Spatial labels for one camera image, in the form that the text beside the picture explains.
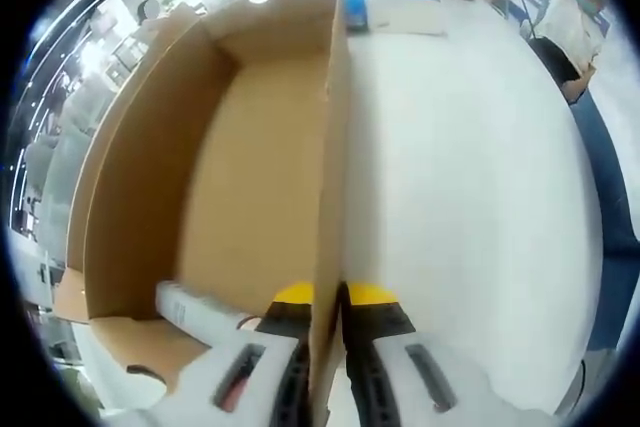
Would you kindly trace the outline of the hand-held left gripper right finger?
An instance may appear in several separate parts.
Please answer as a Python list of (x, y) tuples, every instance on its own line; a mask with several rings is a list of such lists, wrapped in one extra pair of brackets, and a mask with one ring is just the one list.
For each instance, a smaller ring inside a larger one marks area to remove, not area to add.
[(376, 285), (339, 289), (346, 374), (362, 426), (479, 426), (486, 384), (478, 369), (420, 332)]

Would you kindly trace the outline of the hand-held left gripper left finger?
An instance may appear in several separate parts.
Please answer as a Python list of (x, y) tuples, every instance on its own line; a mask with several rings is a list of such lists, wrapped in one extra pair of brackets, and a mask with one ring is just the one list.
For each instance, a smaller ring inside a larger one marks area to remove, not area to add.
[(278, 292), (252, 330), (237, 329), (213, 344), (198, 388), (206, 404), (199, 426), (310, 426), (313, 286)]

